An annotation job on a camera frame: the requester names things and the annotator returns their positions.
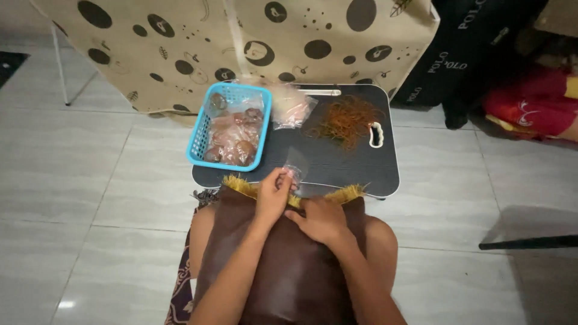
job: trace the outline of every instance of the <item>black suitcase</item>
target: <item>black suitcase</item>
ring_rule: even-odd
[[[436,106],[547,0],[433,0],[441,18],[429,48],[395,95],[394,104]]]

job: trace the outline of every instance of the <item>floor tile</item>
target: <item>floor tile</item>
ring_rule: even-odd
[[[575,146],[476,134],[502,211],[507,239],[578,234]],[[578,257],[575,249],[533,252]]]
[[[184,231],[201,188],[185,157],[190,128],[139,115],[94,224]]]
[[[446,128],[446,116],[441,105],[436,107],[392,107],[391,123],[397,127]],[[473,130],[468,121],[462,130]]]
[[[53,325],[163,324],[185,237],[93,226]]]
[[[0,220],[0,323],[50,324],[87,231]]]
[[[509,256],[399,250],[393,297],[408,324],[527,324]]]
[[[400,187],[366,211],[387,222],[399,245],[478,251],[499,211],[473,131],[395,127]]]
[[[0,218],[90,224],[135,115],[5,109]]]
[[[578,324],[578,260],[513,252],[531,325]]]
[[[89,60],[74,49],[61,49],[69,100],[78,95],[70,107],[64,105],[53,48],[0,46],[0,50],[31,55],[0,90],[0,108],[135,113],[122,94],[97,72]]]

